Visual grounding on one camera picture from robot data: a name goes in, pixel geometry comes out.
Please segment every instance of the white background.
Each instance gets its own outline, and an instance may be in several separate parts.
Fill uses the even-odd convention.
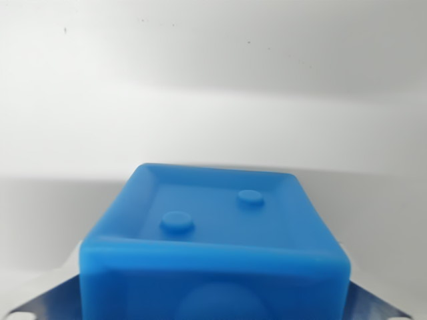
[[[0,1],[3,290],[60,265],[160,162],[296,170],[362,270],[427,300],[426,12]]]

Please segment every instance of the blue plastic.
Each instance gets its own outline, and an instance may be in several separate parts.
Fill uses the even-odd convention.
[[[80,251],[84,320],[339,320],[349,276],[283,173],[142,165]]]

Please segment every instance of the metal plate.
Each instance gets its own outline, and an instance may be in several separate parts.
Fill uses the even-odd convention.
[[[79,277],[58,285],[12,312],[17,311],[34,313],[37,320],[82,320]],[[350,284],[343,320],[388,320],[391,317],[411,319],[367,290]]]

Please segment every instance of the blue plastic box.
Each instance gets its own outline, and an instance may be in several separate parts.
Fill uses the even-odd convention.
[[[283,173],[142,165],[80,251],[84,320],[339,320],[349,276]]]

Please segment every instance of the blue container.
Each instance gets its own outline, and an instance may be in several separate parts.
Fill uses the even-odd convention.
[[[283,173],[142,165],[80,250],[84,320],[339,320],[349,276]]]

